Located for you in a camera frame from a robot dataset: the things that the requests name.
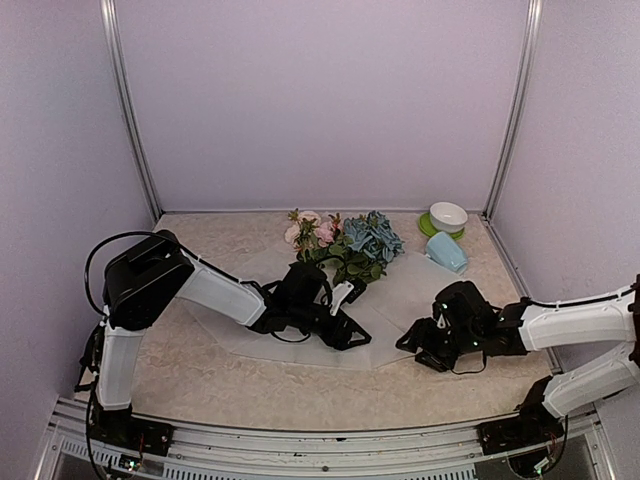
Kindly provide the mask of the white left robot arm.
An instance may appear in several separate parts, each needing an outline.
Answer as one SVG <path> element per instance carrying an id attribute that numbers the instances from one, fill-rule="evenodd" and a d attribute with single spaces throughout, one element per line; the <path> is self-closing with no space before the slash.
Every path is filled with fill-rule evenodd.
<path id="1" fill-rule="evenodd" d="M 182 245 L 169 230 L 136 231 L 138 243 L 104 268 L 99 363 L 92 396 L 104 411 L 102 430 L 121 445 L 140 434 L 131 406 L 133 376 L 141 340 L 175 298 L 205 307 L 259 334 L 277 336 L 288 327 L 315 335 L 328 347 L 346 351 L 372 337 L 342 309 L 366 286 L 330 286 L 315 263 L 290 264 L 283 279 L 260 285 L 219 269 Z"/>

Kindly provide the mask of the light blue ceramic mug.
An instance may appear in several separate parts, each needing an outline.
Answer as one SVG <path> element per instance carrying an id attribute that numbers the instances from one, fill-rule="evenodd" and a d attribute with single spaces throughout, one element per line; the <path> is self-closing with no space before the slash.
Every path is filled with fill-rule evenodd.
<path id="1" fill-rule="evenodd" d="M 462 274 L 468 267 L 466 252 L 446 232 L 438 232 L 428 240 L 425 254 L 438 265 L 456 274 Z"/>

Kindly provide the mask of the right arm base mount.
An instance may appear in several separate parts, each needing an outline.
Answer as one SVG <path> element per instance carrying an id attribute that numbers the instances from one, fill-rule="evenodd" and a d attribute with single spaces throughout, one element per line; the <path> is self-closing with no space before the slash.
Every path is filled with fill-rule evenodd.
<path id="1" fill-rule="evenodd" d="M 523 405 L 514 417 L 479 424 L 477 432 L 483 454 L 492 455 L 562 437 L 565 427 L 562 420 L 536 401 Z"/>

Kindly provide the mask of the pink fake rose stem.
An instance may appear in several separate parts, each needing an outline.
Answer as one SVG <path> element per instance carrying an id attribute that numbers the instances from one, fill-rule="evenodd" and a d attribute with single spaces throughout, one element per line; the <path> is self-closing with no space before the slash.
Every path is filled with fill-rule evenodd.
<path id="1" fill-rule="evenodd" d="M 314 211 L 294 209 L 287 213 L 291 225 L 284 234 L 284 240 L 297 252 L 297 259 L 310 262 L 320 248 L 317 230 L 321 224 L 321 216 Z"/>
<path id="2" fill-rule="evenodd" d="M 344 233 L 344 219 L 339 212 L 329 214 L 314 227 L 314 246 L 320 258 L 344 257 L 350 240 Z"/>

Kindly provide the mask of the white wrapping paper sheet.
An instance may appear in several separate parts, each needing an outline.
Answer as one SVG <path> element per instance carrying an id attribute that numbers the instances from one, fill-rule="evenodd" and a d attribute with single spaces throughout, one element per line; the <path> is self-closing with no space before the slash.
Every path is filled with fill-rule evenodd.
<path id="1" fill-rule="evenodd" d="M 282 333 L 286 340 L 281 342 L 270 335 L 252 332 L 193 301 L 180 298 L 178 303 L 215 344 L 229 353 L 307 366 L 374 370 L 408 356 L 395 348 L 395 342 L 416 319 L 430 316 L 436 294 L 458 279 L 422 253 L 401 255 L 387 267 L 385 276 L 369 284 L 353 303 L 343 306 L 372 336 L 369 344 L 344 352 L 329 348 L 317 336 L 292 344 L 292 339 L 301 337 L 293 328 Z"/>

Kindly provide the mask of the blue fake hydrangea stem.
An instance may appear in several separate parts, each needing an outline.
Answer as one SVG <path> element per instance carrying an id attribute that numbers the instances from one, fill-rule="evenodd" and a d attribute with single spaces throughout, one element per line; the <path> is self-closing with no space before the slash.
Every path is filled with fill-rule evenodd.
<path id="1" fill-rule="evenodd" d="M 329 252 L 338 257 L 334 285 L 355 280 L 369 284 L 384 276 L 387 266 L 404 253 L 404 242 L 386 215 L 370 211 L 345 219 Z"/>

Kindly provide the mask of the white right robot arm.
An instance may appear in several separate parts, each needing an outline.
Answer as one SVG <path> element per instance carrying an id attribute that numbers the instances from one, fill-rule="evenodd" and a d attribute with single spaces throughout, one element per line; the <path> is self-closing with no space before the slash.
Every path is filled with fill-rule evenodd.
<path id="1" fill-rule="evenodd" d="M 563 374 L 537 381 L 513 419 L 511 433 L 523 444 L 546 432 L 551 418 L 616 394 L 639 382 L 639 286 L 600 297 L 541 303 L 523 297 L 492 306 L 471 281 L 440 291 L 432 314 L 416 320 L 397 341 L 399 350 L 438 372 L 454 369 L 462 355 L 525 356 L 561 345 L 616 342 L 616 347 Z"/>

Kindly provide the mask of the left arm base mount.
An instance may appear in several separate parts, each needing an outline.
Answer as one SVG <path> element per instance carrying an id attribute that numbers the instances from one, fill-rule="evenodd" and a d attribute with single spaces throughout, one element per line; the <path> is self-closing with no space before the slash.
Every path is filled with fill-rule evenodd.
<path id="1" fill-rule="evenodd" d="M 143 419 L 128 406 L 105 410 L 93 402 L 89 413 L 89 437 L 108 445 L 140 454 L 166 457 L 173 439 L 174 427 L 165 422 Z"/>

